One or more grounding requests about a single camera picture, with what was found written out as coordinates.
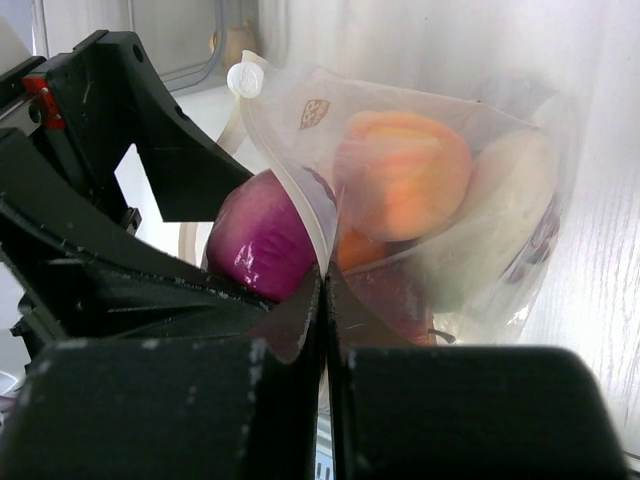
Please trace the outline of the dark red apple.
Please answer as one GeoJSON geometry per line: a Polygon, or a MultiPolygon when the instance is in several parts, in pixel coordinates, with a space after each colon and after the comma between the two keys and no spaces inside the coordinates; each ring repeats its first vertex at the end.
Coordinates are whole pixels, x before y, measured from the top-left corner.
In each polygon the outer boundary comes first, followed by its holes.
{"type": "Polygon", "coordinates": [[[352,272],[346,281],[354,295],[391,330],[413,344],[456,342],[454,335],[437,330],[424,288],[404,270],[401,262],[352,272]]]}

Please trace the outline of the peach fruit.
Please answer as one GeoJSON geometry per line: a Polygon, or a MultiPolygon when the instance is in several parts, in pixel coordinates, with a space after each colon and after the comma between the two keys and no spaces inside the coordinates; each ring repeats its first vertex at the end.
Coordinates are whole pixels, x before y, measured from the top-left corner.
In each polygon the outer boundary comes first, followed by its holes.
{"type": "Polygon", "coordinates": [[[411,112],[360,112],[335,154],[340,221],[379,241],[421,237],[461,205],[471,170],[469,145],[447,125],[411,112]]]}

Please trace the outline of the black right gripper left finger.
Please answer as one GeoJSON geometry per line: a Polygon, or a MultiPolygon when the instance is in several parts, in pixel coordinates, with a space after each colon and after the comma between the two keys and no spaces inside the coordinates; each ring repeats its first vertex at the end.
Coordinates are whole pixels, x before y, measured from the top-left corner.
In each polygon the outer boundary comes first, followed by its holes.
{"type": "Polygon", "coordinates": [[[5,479],[309,479],[321,277],[229,340],[72,340],[30,368],[5,479]]]}

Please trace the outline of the clear zip top bag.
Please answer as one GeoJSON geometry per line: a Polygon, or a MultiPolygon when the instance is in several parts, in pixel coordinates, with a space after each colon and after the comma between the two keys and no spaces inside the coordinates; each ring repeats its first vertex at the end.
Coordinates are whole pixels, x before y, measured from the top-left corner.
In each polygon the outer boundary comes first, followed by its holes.
{"type": "MultiPolygon", "coordinates": [[[[337,245],[346,231],[355,228],[340,221],[333,165],[349,119],[360,112],[411,112],[447,125],[470,147],[469,183],[474,163],[487,145],[515,131],[538,131],[559,153],[553,194],[559,215],[568,197],[566,168],[571,135],[562,127],[566,107],[556,91],[533,79],[495,75],[481,83],[473,99],[463,100],[347,79],[316,65],[279,69],[248,51],[229,70],[227,83],[235,105],[219,144],[226,152],[238,154],[256,174],[265,170],[275,174],[303,221],[316,254],[314,263],[325,276],[331,266],[336,266],[346,280],[352,272],[401,262],[428,296],[420,249],[427,240],[450,228],[461,206],[440,228],[421,237],[396,242],[375,240],[386,244],[383,260],[341,271],[337,245]]],[[[200,259],[206,266],[204,251],[213,223],[182,226],[179,252],[184,259],[193,260],[195,246],[202,244],[200,259]]],[[[434,311],[428,296],[434,327],[456,338],[453,344],[438,340],[435,345],[514,342],[527,322],[546,262],[531,268],[516,284],[508,284],[503,273],[495,286],[451,312],[434,311]]]]}

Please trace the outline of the white radish with leaves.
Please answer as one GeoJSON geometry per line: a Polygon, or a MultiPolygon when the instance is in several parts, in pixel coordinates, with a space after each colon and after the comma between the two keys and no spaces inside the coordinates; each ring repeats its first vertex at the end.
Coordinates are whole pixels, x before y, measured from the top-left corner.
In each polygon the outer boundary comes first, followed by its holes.
{"type": "Polygon", "coordinates": [[[434,311],[457,310],[495,286],[551,202],[558,159],[552,142],[533,130],[512,132],[478,155],[450,228],[420,249],[434,311]]]}

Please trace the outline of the pink onion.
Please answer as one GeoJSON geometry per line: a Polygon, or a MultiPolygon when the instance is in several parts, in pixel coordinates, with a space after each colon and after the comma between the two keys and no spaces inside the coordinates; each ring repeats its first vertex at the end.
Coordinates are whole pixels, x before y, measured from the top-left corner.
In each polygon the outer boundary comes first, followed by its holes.
{"type": "Polygon", "coordinates": [[[276,303],[291,296],[316,261],[300,215],[270,170],[226,197],[204,257],[208,271],[276,303]]]}

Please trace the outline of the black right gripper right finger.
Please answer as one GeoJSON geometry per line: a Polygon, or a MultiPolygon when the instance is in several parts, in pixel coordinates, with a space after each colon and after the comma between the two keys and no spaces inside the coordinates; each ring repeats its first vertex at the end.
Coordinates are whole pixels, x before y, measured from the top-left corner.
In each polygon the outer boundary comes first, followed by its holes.
{"type": "Polygon", "coordinates": [[[417,347],[327,272],[339,479],[627,479],[597,382],[545,346],[417,347]]]}

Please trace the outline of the orange fruit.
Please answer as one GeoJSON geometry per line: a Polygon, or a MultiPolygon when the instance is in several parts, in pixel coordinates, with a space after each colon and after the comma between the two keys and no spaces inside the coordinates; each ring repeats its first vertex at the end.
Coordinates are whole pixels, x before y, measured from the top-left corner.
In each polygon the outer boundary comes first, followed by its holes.
{"type": "Polygon", "coordinates": [[[340,270],[348,271],[383,260],[387,256],[386,244],[349,229],[338,242],[336,256],[340,270]]]}

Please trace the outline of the purple grape bunch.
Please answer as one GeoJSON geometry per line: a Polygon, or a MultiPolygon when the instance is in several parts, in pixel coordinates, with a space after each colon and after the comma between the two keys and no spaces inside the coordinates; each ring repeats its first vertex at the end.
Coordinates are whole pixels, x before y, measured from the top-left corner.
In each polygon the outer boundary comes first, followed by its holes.
{"type": "Polygon", "coordinates": [[[555,245],[559,230],[560,215],[556,196],[553,195],[534,233],[505,269],[505,281],[508,284],[519,283],[531,268],[546,262],[555,245]]]}

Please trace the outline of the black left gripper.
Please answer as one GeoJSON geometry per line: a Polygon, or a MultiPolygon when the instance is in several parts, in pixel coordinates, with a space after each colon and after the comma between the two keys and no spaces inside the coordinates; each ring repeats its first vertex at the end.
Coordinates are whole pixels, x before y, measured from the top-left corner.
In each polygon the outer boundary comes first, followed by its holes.
{"type": "Polygon", "coordinates": [[[30,356],[66,339],[240,335],[273,305],[136,237],[115,171],[135,148],[161,217],[212,221],[251,178],[183,111],[133,32],[4,74],[1,258],[24,288],[12,334],[30,356]]]}

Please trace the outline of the garlic bulb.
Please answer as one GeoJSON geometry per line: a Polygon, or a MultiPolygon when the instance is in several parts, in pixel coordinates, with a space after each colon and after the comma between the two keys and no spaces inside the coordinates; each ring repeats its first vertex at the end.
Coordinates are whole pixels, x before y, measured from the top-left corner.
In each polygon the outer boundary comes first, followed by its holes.
{"type": "Polygon", "coordinates": [[[228,70],[242,60],[245,50],[258,53],[258,42],[251,20],[246,20],[241,25],[226,29],[226,43],[221,54],[220,64],[228,70]]]}

